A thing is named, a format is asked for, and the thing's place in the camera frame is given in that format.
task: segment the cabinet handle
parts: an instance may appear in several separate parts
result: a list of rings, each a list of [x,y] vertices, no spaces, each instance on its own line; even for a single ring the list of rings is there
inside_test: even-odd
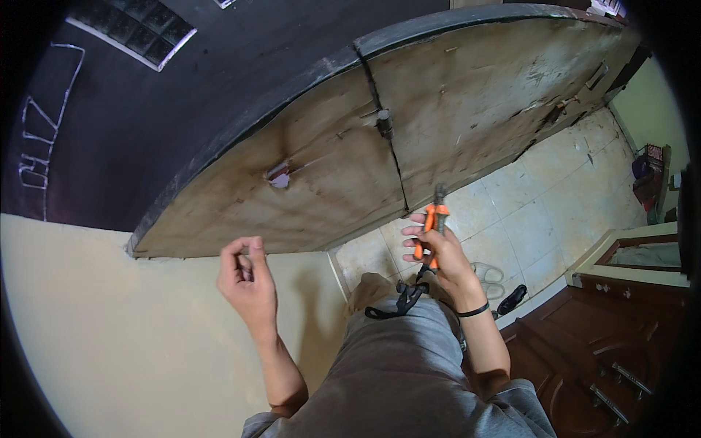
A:
[[[616,414],[616,416],[618,418],[616,418],[614,426],[618,426],[621,421],[624,422],[625,424],[630,424],[630,422],[628,421],[628,417],[625,416],[625,414],[618,408],[618,406],[616,406],[615,403],[613,403],[610,398],[608,398],[603,392],[601,392],[595,384],[592,383],[592,385],[589,387],[589,389],[596,396],[594,398],[594,406],[599,406],[601,404],[601,402],[603,402],[606,406],[608,406],[608,408],[610,410],[613,411],[614,414]]]
[[[648,388],[647,385],[645,385],[645,383],[643,383],[639,378],[634,376],[633,373],[631,373],[630,371],[628,371],[625,368],[623,368],[622,366],[620,366],[617,362],[614,362],[613,365],[611,365],[611,368],[615,369],[619,373],[616,376],[617,377],[616,383],[619,383],[620,377],[623,376],[626,379],[628,379],[629,381],[633,382],[633,384],[635,386],[637,386],[638,388],[640,388],[641,391],[645,391],[649,395],[653,394],[652,390],[650,388]],[[637,399],[640,400],[641,396],[642,396],[642,393],[639,393],[639,396],[637,397]]]

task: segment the glass block window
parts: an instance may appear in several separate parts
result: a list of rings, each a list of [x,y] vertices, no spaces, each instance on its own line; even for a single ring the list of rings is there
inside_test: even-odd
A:
[[[156,71],[197,32],[158,0],[79,0],[66,21]]]
[[[219,5],[220,8],[226,9],[227,6],[232,4],[236,0],[215,0],[215,3]]]

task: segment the orange pliers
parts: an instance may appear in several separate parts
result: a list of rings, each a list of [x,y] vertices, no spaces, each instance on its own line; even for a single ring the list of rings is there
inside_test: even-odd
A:
[[[435,229],[441,234],[445,234],[445,221],[448,219],[450,213],[448,213],[448,207],[443,203],[447,191],[443,183],[436,184],[435,195],[433,196],[433,203],[426,207],[426,223],[423,226],[424,231],[430,229]],[[421,242],[416,244],[416,249],[414,249],[414,260],[419,261],[423,258],[423,245]],[[433,257],[431,259],[430,265],[428,266],[433,272],[438,271],[438,260]]]

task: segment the tile floor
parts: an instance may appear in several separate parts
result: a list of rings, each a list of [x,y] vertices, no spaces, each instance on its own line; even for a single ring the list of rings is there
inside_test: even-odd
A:
[[[519,310],[527,312],[533,308],[528,299],[558,280],[608,229],[646,225],[632,192],[632,160],[613,114],[600,109],[448,195],[447,224],[470,261],[504,271],[506,294],[528,287]],[[418,264],[402,260],[409,251],[400,230],[408,224],[397,219],[334,250],[349,290],[366,271],[393,282],[416,274]]]

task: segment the hand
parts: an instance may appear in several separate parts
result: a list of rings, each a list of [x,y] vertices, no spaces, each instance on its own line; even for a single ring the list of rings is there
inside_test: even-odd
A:
[[[243,255],[248,248],[249,257]],[[236,309],[256,342],[278,337],[278,295],[260,236],[239,238],[222,248],[217,289]]]
[[[412,221],[424,224],[426,215],[414,213],[409,217]],[[421,263],[429,264],[435,257],[438,260],[438,281],[441,286],[451,295],[458,307],[473,307],[474,303],[479,303],[476,308],[484,304],[484,292],[479,279],[470,266],[468,258],[465,257],[460,241],[453,231],[445,227],[445,235],[436,230],[424,232],[423,225],[413,225],[402,229],[403,235],[415,235],[413,239],[404,241],[405,247],[415,247],[417,242],[428,243],[431,255],[424,255]],[[413,254],[405,254],[405,261],[417,262]],[[469,308],[456,309],[458,312],[474,310]]]

